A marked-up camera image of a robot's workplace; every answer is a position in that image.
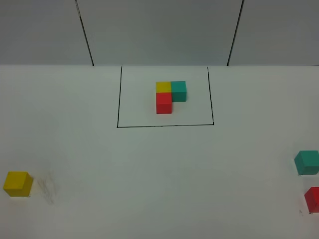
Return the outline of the red template cube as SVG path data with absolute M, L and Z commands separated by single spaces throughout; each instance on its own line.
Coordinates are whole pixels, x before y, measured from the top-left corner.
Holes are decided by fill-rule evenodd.
M 172 95 L 171 93 L 156 93 L 156 113 L 172 113 Z

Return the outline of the yellow template cube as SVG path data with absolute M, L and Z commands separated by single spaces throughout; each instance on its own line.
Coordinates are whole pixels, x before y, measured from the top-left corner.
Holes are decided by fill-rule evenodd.
M 156 82 L 156 93 L 171 93 L 171 82 Z

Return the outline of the teal template cube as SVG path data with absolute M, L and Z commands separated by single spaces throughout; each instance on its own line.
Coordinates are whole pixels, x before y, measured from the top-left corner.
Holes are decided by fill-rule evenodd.
M 186 81 L 172 81 L 171 94 L 173 102 L 186 102 L 187 89 Z

